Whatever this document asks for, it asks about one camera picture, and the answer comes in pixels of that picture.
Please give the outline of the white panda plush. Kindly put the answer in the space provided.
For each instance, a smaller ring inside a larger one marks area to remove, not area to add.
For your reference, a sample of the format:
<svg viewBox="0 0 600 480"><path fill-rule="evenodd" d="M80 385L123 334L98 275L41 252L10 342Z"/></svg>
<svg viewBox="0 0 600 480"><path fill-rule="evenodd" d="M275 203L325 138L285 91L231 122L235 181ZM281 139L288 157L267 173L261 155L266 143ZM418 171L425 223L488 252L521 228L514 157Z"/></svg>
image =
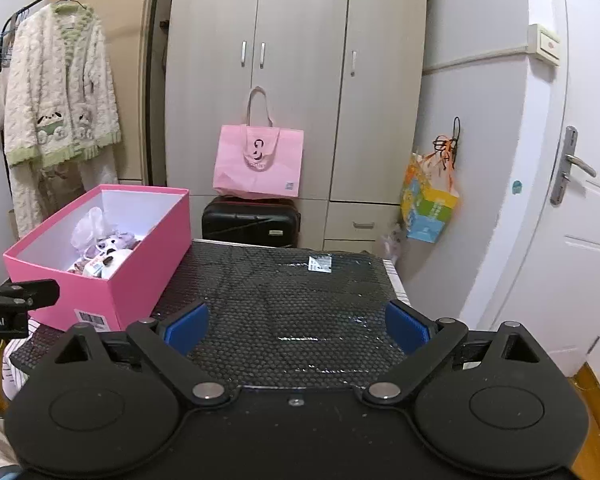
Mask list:
<svg viewBox="0 0 600 480"><path fill-rule="evenodd" d="M99 255L85 263L82 275L88 278L109 280L130 255L132 255L132 250L129 249Z"/></svg>

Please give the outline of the white fluffy plush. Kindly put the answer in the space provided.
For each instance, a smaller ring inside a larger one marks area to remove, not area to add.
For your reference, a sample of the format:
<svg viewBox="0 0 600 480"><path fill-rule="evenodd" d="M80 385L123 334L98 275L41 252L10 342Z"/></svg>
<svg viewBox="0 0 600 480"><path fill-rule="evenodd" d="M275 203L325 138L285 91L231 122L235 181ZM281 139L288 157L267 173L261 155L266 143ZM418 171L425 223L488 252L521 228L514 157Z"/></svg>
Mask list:
<svg viewBox="0 0 600 480"><path fill-rule="evenodd" d="M114 234L114 227L108 222L102 208L92 207L74 227L70 243L80 254L100 240Z"/></svg>

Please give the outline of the purple plush toy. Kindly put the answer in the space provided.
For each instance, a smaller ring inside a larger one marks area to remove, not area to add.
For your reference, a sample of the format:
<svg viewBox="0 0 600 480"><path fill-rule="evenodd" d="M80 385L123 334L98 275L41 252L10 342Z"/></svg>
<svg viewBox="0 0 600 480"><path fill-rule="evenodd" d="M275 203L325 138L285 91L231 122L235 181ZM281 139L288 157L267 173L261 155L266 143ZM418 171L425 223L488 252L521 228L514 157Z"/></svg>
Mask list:
<svg viewBox="0 0 600 480"><path fill-rule="evenodd" d="M101 254L110 254L110 252L116 252L117 250L132 250L139 242L133 233L122 232L98 240L95 247Z"/></svg>

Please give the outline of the pink cardboard box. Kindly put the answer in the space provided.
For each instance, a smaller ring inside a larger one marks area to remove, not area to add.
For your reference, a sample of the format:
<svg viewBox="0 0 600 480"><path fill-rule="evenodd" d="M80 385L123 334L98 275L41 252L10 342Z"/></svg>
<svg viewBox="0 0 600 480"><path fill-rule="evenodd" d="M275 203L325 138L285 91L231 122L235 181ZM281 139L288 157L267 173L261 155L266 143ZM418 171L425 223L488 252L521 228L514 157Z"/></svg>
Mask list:
<svg viewBox="0 0 600 480"><path fill-rule="evenodd" d="M123 330L151 314L192 242L182 188L103 184L53 214L4 252L14 282L60 288L38 322Z"/></svg>

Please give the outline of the black honeycomb table mat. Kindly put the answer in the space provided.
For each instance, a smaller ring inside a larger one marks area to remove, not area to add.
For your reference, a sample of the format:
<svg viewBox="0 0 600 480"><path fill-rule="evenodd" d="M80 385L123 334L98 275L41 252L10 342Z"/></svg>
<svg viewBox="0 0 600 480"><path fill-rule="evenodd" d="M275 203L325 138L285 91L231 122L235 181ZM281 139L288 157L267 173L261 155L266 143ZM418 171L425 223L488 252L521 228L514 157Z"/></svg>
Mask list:
<svg viewBox="0 0 600 480"><path fill-rule="evenodd" d="M309 249L195 242L157 302L161 321L195 301L210 311L189 359L228 388L365 387L404 357L386 333L396 298L384 260Z"/></svg>

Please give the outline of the small white plastic packet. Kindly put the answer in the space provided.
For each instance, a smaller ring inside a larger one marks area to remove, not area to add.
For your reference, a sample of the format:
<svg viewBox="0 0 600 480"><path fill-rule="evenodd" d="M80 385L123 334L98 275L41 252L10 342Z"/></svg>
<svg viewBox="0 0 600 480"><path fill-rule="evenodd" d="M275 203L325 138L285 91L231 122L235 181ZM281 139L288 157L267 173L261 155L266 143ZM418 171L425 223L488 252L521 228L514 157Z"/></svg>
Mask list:
<svg viewBox="0 0 600 480"><path fill-rule="evenodd" d="M309 256L308 270L311 272L318 272L318 273L332 272L332 256L331 255Z"/></svg>

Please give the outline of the colourful paper gift bag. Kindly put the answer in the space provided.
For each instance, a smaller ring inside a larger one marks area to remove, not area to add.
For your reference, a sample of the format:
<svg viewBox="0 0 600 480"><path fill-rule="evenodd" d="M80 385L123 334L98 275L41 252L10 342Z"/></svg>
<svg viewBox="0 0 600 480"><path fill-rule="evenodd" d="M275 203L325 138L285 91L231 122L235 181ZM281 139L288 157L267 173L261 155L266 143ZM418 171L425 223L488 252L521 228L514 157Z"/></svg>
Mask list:
<svg viewBox="0 0 600 480"><path fill-rule="evenodd" d="M429 154L413 153L405 171L401 216L406 237L434 244L460 200L455 187L457 138L437 136Z"/></svg>

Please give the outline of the white door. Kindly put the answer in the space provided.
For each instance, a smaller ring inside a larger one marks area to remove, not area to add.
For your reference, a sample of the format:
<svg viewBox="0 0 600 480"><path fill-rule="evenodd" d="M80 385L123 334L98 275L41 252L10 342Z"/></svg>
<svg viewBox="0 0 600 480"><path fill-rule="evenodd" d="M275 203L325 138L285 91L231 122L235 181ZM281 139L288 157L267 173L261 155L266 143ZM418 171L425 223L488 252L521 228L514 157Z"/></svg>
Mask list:
<svg viewBox="0 0 600 480"><path fill-rule="evenodd" d="M498 319L524 324L572 376L600 338L600 0L565 4L566 102L548 194L568 126L578 129L576 155L597 177L572 166L562 203L548 198Z"/></svg>

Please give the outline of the cream knitted cardigan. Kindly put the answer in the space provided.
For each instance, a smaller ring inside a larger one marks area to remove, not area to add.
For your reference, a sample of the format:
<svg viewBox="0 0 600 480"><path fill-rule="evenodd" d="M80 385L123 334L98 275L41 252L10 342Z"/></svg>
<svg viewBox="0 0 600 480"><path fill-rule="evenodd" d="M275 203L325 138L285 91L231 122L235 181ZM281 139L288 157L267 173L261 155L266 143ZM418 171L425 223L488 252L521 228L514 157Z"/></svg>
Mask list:
<svg viewBox="0 0 600 480"><path fill-rule="evenodd" d="M42 177L74 165L84 190L118 180L122 140L102 21L90 6L56 2L23 20L12 44L4 155L20 236L50 214Z"/></svg>

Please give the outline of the black suitcase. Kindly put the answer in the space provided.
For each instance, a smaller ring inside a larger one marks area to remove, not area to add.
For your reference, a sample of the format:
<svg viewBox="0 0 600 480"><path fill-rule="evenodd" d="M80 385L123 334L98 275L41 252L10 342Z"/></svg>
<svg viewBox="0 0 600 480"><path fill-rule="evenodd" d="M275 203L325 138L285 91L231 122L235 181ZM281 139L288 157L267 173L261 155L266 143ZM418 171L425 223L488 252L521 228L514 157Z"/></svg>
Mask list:
<svg viewBox="0 0 600 480"><path fill-rule="evenodd" d="M201 233L205 240L295 248L301 214L292 200L245 200L220 196L204 208Z"/></svg>

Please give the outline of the pink tote bag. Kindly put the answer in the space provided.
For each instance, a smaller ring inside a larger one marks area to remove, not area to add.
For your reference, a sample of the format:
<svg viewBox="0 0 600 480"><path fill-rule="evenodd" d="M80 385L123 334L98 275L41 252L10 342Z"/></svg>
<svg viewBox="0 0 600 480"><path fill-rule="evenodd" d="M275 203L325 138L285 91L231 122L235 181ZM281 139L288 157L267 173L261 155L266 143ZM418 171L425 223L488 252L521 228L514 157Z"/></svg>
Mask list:
<svg viewBox="0 0 600 480"><path fill-rule="evenodd" d="M251 104L260 93L266 126L251 125ZM220 195L246 200L297 198L300 192L304 132L274 124L265 90L254 86L239 125L222 125L212 186Z"/></svg>

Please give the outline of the beige wardrobe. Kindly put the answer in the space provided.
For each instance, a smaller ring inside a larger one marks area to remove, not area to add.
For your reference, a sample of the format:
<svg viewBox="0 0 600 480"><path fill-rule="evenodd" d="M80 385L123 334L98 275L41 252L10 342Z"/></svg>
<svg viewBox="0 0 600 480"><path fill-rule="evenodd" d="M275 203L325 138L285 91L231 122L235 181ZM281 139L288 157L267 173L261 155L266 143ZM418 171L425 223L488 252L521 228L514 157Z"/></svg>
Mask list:
<svg viewBox="0 0 600 480"><path fill-rule="evenodd" d="M172 0L166 180L201 236L223 126L304 134L299 243L369 252L396 223L427 0Z"/></svg>

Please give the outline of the white wall switch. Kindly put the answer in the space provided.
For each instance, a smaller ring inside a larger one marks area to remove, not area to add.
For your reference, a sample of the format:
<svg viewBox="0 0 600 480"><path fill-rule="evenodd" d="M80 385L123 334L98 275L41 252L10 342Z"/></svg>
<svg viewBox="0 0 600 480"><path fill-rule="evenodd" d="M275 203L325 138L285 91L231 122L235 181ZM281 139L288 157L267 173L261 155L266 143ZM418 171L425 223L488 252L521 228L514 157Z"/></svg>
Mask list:
<svg viewBox="0 0 600 480"><path fill-rule="evenodd" d="M560 64L560 38L539 24L528 26L526 53L550 66Z"/></svg>

